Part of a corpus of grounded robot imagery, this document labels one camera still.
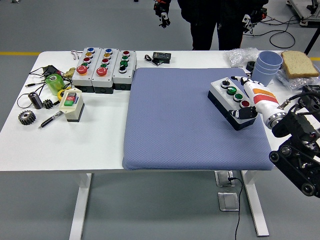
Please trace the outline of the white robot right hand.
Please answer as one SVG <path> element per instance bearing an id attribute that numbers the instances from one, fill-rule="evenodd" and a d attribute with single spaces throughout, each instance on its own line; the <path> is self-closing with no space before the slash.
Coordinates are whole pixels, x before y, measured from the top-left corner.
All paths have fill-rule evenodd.
<path id="1" fill-rule="evenodd" d="M 284 113 L 282 109 L 279 109 L 280 105 L 275 95 L 261 82 L 253 81 L 244 76 L 231 76 L 230 78 L 240 82 L 245 94 L 255 106 L 256 111 L 262 114 L 263 121 L 266 125 L 271 116 L 278 113 Z"/>

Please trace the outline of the person's left hand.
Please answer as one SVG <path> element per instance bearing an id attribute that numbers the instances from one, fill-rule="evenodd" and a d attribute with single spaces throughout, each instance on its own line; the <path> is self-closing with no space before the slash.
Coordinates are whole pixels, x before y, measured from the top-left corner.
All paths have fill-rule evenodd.
<path id="1" fill-rule="evenodd" d="M 242 19 L 243 32 L 252 33 L 253 28 L 266 17 L 267 17 L 267 9 L 265 7 L 254 9 L 250 14 L 245 14 Z"/>

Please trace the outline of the person's right hand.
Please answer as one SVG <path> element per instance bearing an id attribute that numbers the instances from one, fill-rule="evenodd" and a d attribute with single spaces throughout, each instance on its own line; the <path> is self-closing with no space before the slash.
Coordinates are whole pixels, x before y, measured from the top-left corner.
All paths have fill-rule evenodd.
<path id="1" fill-rule="evenodd" d="M 164 2 L 156 1 L 153 9 L 155 11 L 155 15 L 159 17 L 160 20 L 160 27 L 166 28 L 171 24 L 170 19 L 168 17 L 169 13 L 169 4 Z"/>

